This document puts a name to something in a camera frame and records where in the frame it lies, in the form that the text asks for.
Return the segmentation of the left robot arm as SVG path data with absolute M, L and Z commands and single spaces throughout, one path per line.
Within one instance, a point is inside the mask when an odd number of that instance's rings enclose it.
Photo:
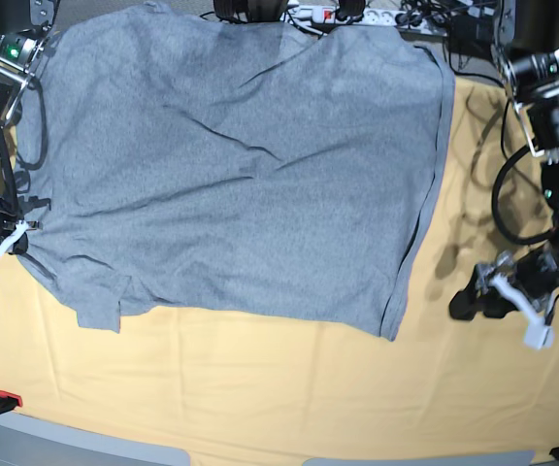
M 526 144 L 497 174 L 491 212 L 510 243 L 529 248 L 519 259 L 502 253 L 474 267 L 466 287 L 449 303 L 449 315 L 470 321 L 482 314 L 502 318 L 518 311 L 550 324 L 559 299 L 559 1 L 493 1 L 491 57 L 519 121 Z M 526 154 L 541 163 L 541 193 L 552 211 L 543 233 L 521 237 L 500 212 L 506 177 Z

